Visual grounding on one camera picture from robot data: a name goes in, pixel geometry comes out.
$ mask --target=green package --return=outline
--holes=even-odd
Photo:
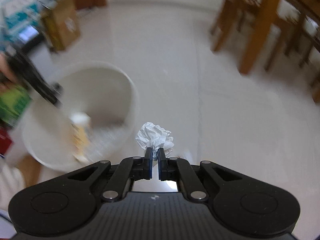
[[[21,85],[8,89],[0,95],[0,119],[14,127],[30,101],[28,91]]]

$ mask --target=human hand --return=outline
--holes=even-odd
[[[5,92],[7,89],[17,83],[17,78],[11,71],[7,60],[3,53],[0,54],[0,74],[3,74],[8,80],[5,82],[0,81],[0,95]]]

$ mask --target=ribbed gray panel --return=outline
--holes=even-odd
[[[81,229],[57,237],[18,234],[14,240],[245,240],[222,227],[204,204],[182,193],[129,192],[120,202],[105,203]],[[274,238],[294,239],[290,235]]]

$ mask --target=black cable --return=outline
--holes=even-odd
[[[3,218],[3,219],[4,219],[5,221],[7,221],[8,223],[10,223],[10,224],[13,225],[13,223],[11,222],[11,220],[10,220],[9,218],[7,218],[5,215],[3,215],[3,214],[0,213],[0,217]]]

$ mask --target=tile grout line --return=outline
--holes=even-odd
[[[193,27],[193,41],[195,44],[196,49],[196,62],[197,62],[197,75],[198,75],[198,144],[197,144],[197,158],[196,163],[200,162],[200,158],[202,156],[202,147],[201,147],[201,139],[202,139],[202,99],[201,99],[201,93],[202,93],[202,87],[201,87],[201,69],[200,69],[200,57],[199,57],[199,51],[197,47],[196,42],[196,36],[195,36],[195,23],[194,23],[194,17],[192,16],[192,27]]]

